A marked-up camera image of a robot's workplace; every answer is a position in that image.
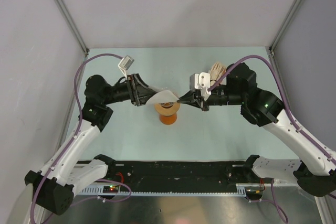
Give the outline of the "white paper coffee filter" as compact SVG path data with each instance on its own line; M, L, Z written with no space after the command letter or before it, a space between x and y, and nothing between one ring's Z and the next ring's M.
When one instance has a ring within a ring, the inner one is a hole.
M173 103L179 99L178 96L169 89L159 89L152 86L150 86L150 88L154 90L155 94L146 101L146 105Z

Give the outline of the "orange carafe with wooden collar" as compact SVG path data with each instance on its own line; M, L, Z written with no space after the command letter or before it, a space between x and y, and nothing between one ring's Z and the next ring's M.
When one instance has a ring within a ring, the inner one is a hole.
M177 112L180 109L180 104L177 102L157 103L154 105L154 108L159 114L161 123L172 125L177 120Z

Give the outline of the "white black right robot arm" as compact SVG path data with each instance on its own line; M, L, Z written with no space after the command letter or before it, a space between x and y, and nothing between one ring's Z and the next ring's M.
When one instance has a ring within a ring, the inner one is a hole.
M305 131L275 94L259 88L256 73L245 63L230 65L226 75L226 84L216 84L210 92L205 90L203 73L192 75L189 92L178 102L202 111L210 106L238 105L245 120L276 136L298 156L268 159L251 155L242 170L243 178L250 183L259 178L285 180L316 197L334 192L335 151Z

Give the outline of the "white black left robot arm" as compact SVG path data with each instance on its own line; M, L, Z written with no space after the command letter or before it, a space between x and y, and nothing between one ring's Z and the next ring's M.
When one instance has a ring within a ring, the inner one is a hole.
M158 89L145 84L139 74L122 77L113 86L100 75L89 77L84 92L86 100L80 107L75 129L40 171L31 170L25 176L25 184L34 188L33 202L60 216L91 183L100 179L112 181L117 174L116 162L103 154L78 170L74 167L108 124L113 114L110 104L129 100L135 106L142 106L156 93Z

